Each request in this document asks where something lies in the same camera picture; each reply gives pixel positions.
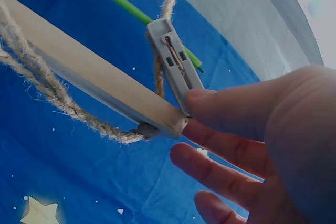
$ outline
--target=star pattern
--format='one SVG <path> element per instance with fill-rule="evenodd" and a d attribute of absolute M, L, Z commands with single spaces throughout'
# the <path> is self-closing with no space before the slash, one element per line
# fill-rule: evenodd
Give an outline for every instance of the star pattern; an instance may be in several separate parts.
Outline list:
<path fill-rule="evenodd" d="M 29 197 L 29 212 L 21 220 L 24 224 L 59 224 L 56 219 L 57 204 L 42 205 Z"/>

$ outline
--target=twine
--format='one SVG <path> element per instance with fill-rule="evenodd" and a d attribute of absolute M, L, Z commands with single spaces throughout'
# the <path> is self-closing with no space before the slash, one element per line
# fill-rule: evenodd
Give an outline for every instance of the twine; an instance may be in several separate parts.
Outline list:
<path fill-rule="evenodd" d="M 175 0 L 165 1 L 162 17 L 171 18 L 174 3 Z M 101 122 L 76 104 L 68 95 L 64 85 L 44 62 L 42 56 L 35 53 L 29 45 L 21 29 L 11 18 L 3 1 L 0 2 L 0 33 L 0 62 L 10 66 L 15 72 L 35 85 L 48 102 L 62 110 L 66 115 L 87 124 L 93 130 L 100 132 L 101 136 L 107 136 L 124 144 L 150 140 L 159 133 L 157 128 L 147 123 L 141 123 L 137 129 L 128 132 L 120 131 L 117 127 Z M 4 50 L 3 42 L 9 47 L 10 53 Z M 156 93 L 164 97 L 163 73 L 157 56 L 155 56 L 154 69 Z"/>

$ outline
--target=green stick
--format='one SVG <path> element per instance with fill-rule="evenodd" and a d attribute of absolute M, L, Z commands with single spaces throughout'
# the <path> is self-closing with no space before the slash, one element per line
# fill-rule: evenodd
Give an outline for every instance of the green stick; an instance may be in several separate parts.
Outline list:
<path fill-rule="evenodd" d="M 123 7 L 125 10 L 127 10 L 130 14 L 132 14 L 135 18 L 140 20 L 144 25 L 149 24 L 153 20 L 147 16 L 144 12 L 139 10 L 137 7 L 135 7 L 131 2 L 128 0 L 113 0 L 117 4 L 119 4 L 121 7 Z M 194 67 L 197 68 L 201 73 L 204 73 L 204 70 L 201 68 L 202 62 L 186 47 L 185 51 L 188 54 L 191 62 L 193 63 Z"/>

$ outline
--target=wooden slat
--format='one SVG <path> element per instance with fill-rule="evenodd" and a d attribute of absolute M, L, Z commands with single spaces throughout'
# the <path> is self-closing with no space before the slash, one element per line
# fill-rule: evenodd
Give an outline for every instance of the wooden slat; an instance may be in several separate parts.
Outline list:
<path fill-rule="evenodd" d="M 131 120 L 179 138 L 184 115 L 154 92 L 99 57 L 17 0 L 4 0 L 27 40 L 53 72 Z"/>

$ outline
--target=clothespin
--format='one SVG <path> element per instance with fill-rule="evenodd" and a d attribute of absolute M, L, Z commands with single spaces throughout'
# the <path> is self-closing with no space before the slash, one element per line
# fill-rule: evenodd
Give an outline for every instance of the clothespin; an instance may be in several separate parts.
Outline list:
<path fill-rule="evenodd" d="M 191 89 L 204 87 L 172 23 L 164 18 L 150 22 L 146 37 L 154 53 L 160 57 L 163 71 L 181 111 L 190 117 L 186 95 Z"/>

